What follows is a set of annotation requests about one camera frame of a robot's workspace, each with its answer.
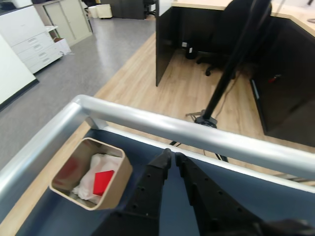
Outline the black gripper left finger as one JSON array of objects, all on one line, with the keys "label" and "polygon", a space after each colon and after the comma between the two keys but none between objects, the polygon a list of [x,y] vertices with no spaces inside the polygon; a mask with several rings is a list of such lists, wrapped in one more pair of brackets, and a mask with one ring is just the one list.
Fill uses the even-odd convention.
[{"label": "black gripper left finger", "polygon": [[142,177],[122,209],[109,216],[92,233],[94,236],[157,236],[164,181],[171,167],[168,148],[145,166]]}]

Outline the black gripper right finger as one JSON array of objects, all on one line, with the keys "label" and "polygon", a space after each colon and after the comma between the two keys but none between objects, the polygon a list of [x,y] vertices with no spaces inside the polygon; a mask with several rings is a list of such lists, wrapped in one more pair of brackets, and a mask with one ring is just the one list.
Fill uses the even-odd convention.
[{"label": "black gripper right finger", "polygon": [[201,236],[268,236],[262,219],[217,185],[189,157],[175,153]]}]

